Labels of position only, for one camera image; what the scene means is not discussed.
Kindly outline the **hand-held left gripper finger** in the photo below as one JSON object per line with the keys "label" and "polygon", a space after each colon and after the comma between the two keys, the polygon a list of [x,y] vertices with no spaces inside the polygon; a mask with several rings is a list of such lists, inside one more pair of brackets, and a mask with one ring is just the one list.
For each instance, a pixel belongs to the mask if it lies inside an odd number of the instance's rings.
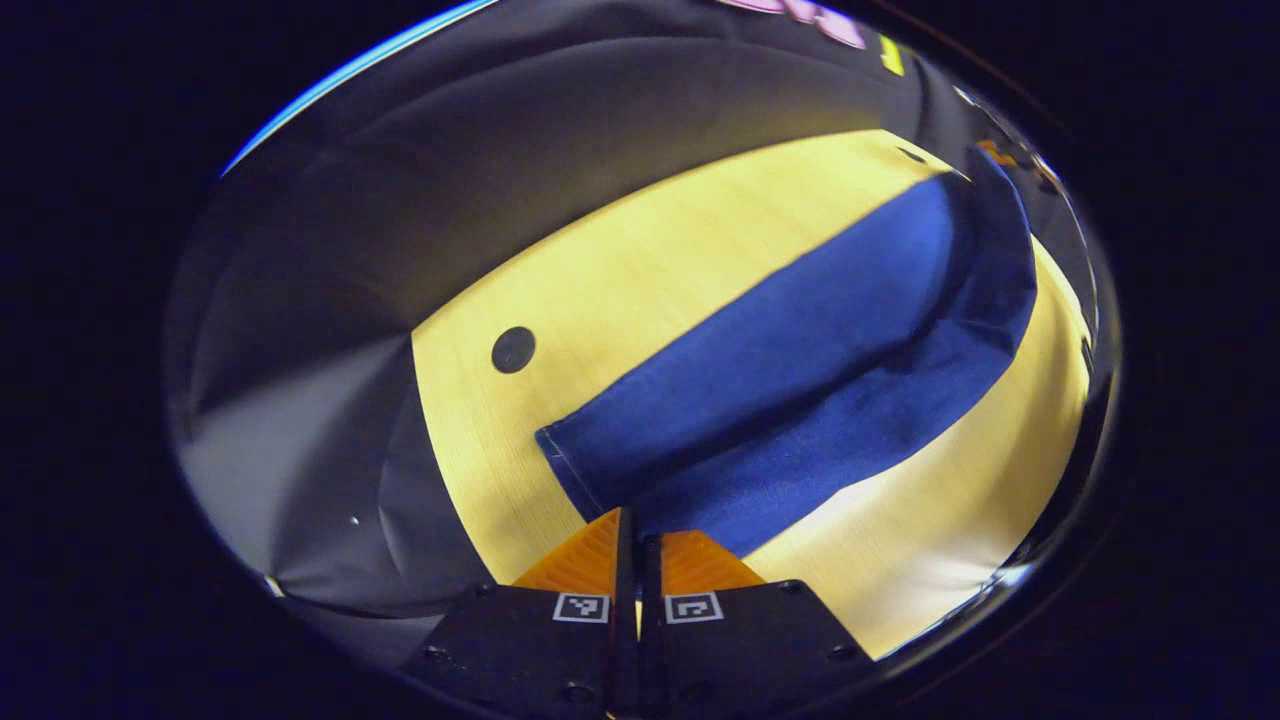
{"label": "hand-held left gripper finger", "polygon": [[636,655],[632,523],[614,509],[457,596],[401,673],[461,717],[609,717],[634,702]]}
{"label": "hand-held left gripper finger", "polygon": [[640,692],[654,717],[799,717],[870,657],[799,579],[768,582],[700,530],[646,543]]}

